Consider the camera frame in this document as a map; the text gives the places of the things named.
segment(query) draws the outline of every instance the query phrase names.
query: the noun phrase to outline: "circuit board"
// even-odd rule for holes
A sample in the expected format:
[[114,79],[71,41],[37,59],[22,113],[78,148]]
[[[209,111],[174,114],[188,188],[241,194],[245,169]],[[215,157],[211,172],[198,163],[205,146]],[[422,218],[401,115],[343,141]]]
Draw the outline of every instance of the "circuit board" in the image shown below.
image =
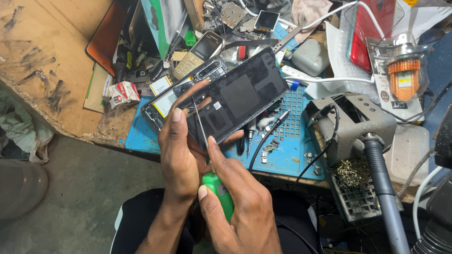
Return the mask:
[[264,37],[265,37],[265,34],[267,33],[267,32],[261,32],[261,31],[256,31],[256,30],[254,30],[254,31],[252,31],[252,32],[248,32],[248,31],[244,31],[244,32],[241,32],[240,31],[240,27],[241,26],[243,26],[243,24],[245,23],[245,22],[247,22],[247,21],[250,21],[251,19],[253,19],[254,17],[252,17],[251,15],[246,15],[239,23],[238,23],[238,25],[236,25],[233,29],[232,29],[232,31],[231,31],[231,33],[233,33],[233,34],[235,34],[235,35],[238,35],[238,36],[241,36],[241,37],[243,37],[243,38],[247,38],[247,39],[250,39],[250,40],[262,40]]

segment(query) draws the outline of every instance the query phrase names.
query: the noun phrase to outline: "clear plastic container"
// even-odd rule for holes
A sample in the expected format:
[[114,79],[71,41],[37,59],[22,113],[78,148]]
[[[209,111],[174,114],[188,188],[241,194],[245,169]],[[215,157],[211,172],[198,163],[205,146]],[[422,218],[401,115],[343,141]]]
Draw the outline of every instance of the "clear plastic container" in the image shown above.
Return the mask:
[[[412,124],[398,124],[391,149],[383,157],[391,180],[405,183],[416,164],[429,150],[428,130]],[[420,167],[410,186],[416,186],[428,175],[428,160]]]
[[29,161],[0,160],[0,219],[20,216],[42,199],[46,192],[46,171]]

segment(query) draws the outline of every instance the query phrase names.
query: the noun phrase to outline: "samsung feature phone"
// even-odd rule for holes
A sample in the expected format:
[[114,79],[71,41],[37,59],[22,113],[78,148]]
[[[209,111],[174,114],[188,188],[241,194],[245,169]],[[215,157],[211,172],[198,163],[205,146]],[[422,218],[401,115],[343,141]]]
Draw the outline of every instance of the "samsung feature phone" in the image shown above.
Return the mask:
[[179,80],[188,75],[196,67],[218,54],[223,44],[224,41],[221,36],[212,31],[205,32],[190,52],[174,68],[174,78]]
[[177,98],[195,83],[202,80],[215,81],[223,77],[228,71],[229,68],[223,59],[219,56],[214,56],[144,104],[140,109],[140,113],[158,135],[165,123],[164,118],[168,115],[171,106]]

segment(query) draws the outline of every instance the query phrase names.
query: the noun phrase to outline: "red phone case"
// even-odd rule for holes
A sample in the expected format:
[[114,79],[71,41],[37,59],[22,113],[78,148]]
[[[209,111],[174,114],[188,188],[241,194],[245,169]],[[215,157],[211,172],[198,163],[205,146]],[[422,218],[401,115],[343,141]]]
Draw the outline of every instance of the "red phone case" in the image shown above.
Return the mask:
[[[395,0],[361,0],[361,2],[369,6],[377,23],[380,25],[381,30],[383,33],[386,33],[386,38],[391,37],[391,29],[394,25],[394,13],[396,8]],[[357,10],[355,30],[359,30],[363,33],[363,39],[365,39],[365,37],[381,39],[377,28],[369,17],[369,13],[361,6],[358,6]],[[372,73],[372,65],[370,63],[366,45],[355,32],[353,33],[350,49],[350,61],[366,72]]]

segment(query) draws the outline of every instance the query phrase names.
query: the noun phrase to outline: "small lcd screen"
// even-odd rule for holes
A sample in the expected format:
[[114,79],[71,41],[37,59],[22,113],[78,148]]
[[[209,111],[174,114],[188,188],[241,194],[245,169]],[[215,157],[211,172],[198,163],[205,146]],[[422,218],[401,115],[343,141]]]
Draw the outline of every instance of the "small lcd screen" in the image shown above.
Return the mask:
[[201,38],[201,40],[196,43],[191,52],[201,58],[201,60],[206,61],[221,44],[221,38],[212,34],[208,34]]
[[259,17],[256,20],[256,28],[265,28],[268,30],[273,30],[276,25],[276,21],[278,21],[279,13],[269,12],[269,11],[261,11]]

